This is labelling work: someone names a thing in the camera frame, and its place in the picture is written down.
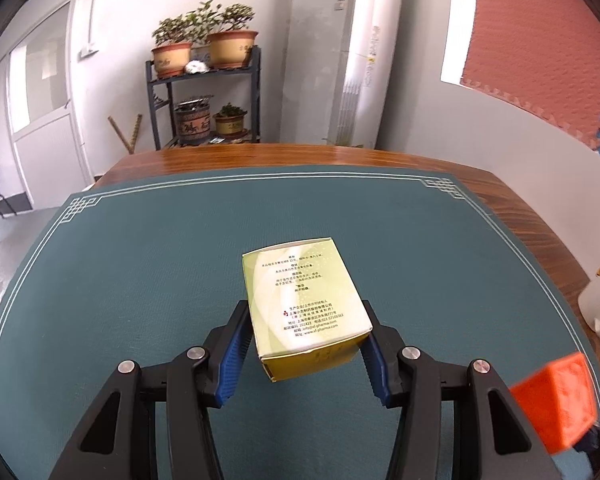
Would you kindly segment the yellow cardboard box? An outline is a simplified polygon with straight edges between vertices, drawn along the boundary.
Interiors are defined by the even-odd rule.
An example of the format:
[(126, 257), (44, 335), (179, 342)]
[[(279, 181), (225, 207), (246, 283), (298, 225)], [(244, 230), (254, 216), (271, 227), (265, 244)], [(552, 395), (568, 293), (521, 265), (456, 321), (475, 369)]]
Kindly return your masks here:
[(349, 362), (373, 329), (330, 237), (247, 252), (242, 272), (258, 358), (271, 382)]

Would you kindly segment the dark orange toy cube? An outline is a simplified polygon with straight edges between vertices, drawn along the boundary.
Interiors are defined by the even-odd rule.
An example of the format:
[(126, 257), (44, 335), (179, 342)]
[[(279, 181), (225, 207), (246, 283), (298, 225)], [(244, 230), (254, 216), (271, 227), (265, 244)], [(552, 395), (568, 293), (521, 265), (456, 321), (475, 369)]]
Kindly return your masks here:
[(595, 390), (582, 352), (547, 363), (509, 390), (550, 454), (572, 448), (597, 420)]

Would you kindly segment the green table mat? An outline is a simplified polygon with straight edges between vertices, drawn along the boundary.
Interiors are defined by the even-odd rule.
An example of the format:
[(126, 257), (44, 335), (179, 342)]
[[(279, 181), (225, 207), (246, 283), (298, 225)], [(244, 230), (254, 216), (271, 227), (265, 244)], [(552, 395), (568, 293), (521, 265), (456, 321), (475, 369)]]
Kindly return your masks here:
[(492, 207), (446, 174), (240, 168), (94, 188), (58, 209), (0, 305), (0, 452), (45, 479), (124, 360), (168, 362), (246, 298), (242, 256), (331, 238), (379, 321), (508, 384), (592, 347)]

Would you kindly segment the dark brown lower pot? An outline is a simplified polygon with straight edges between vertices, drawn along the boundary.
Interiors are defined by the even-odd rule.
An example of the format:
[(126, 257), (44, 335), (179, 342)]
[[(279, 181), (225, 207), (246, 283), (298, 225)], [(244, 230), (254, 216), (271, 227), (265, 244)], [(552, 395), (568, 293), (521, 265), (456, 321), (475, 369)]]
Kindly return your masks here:
[(176, 137), (181, 145), (199, 145), (211, 133), (211, 96), (194, 96), (175, 107)]

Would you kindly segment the small lower potted plant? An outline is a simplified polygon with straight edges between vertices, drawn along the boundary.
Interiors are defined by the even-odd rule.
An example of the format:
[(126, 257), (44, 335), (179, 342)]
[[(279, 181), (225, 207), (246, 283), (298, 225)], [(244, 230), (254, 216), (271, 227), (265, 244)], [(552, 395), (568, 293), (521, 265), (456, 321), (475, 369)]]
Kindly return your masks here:
[(216, 132), (223, 138), (242, 136), (245, 131), (245, 117), (247, 114), (248, 112), (240, 106), (228, 102), (213, 115)]

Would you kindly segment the black metal plant shelf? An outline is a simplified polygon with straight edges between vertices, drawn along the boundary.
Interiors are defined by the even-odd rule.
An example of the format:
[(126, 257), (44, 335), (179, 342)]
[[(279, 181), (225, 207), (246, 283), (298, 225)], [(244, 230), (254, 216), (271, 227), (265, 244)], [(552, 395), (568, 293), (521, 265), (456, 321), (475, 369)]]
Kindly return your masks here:
[[(159, 78), (153, 60), (146, 61), (144, 74), (148, 97), (148, 110), (152, 140), (156, 151), (163, 148), (184, 148), (208, 143), (230, 143), (237, 141), (259, 143), (261, 141), (261, 63), (262, 51), (254, 46), (247, 55), (247, 62), (237, 68), (209, 68), (206, 72), (187, 73)], [(242, 119), (249, 119), (247, 127), (234, 133), (220, 133), (212, 114), (212, 94), (192, 96), (177, 100), (174, 86), (187, 81), (204, 81), (227, 77), (249, 78), (249, 105)], [(171, 137), (161, 137), (157, 113), (166, 109), (169, 114)]]

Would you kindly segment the white door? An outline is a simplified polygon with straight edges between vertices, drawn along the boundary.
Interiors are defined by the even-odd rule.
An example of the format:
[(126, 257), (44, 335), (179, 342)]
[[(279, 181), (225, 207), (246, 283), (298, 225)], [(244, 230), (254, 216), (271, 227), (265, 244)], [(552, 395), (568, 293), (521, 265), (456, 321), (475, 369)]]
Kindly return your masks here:
[(35, 209), (57, 207), (93, 182), (76, 126), (71, 91), (73, 8), (74, 0), (58, 6), (8, 55), (10, 140)]

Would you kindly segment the white object on shelf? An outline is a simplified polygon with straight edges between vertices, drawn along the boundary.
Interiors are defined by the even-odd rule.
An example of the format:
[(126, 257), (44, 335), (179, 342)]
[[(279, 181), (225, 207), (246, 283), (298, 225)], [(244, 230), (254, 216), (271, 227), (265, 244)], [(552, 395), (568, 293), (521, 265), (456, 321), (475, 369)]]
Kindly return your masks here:
[(210, 70), (209, 66), (202, 61), (191, 60), (184, 67), (184, 73), (193, 74), (205, 74)]

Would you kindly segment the left potted plant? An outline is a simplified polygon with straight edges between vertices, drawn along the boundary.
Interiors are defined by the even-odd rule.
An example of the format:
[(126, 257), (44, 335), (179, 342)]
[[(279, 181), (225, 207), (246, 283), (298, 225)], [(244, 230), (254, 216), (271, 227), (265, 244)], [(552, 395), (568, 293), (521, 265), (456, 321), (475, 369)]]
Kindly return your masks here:
[(156, 44), (151, 53), (157, 77), (166, 79), (184, 73), (193, 45), (189, 39), (186, 17), (180, 14), (175, 18), (165, 18), (151, 37)]

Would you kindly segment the right potted plant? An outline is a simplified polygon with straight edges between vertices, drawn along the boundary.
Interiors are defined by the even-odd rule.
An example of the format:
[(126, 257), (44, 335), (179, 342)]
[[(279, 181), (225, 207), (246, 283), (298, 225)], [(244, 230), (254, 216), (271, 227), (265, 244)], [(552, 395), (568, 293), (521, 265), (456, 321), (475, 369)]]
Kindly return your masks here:
[(219, 10), (207, 36), (213, 68), (231, 70), (249, 63), (258, 36), (258, 32), (249, 28), (253, 18), (253, 8), (248, 4), (233, 3)]

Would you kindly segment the white standing air conditioner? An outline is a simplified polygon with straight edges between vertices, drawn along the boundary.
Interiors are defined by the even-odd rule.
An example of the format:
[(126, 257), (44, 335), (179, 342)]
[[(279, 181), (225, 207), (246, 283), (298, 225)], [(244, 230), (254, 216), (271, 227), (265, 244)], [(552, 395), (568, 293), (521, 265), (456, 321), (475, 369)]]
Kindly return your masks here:
[(291, 0), (283, 143), (373, 148), (402, 0)]

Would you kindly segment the red foam wall mat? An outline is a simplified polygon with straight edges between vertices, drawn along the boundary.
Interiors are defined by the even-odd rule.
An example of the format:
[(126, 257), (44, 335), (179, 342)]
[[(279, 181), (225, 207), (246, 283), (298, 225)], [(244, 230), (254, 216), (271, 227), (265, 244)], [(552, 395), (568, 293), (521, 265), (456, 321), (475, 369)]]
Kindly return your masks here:
[(476, 0), (460, 82), (600, 147), (600, 22), (582, 0)]

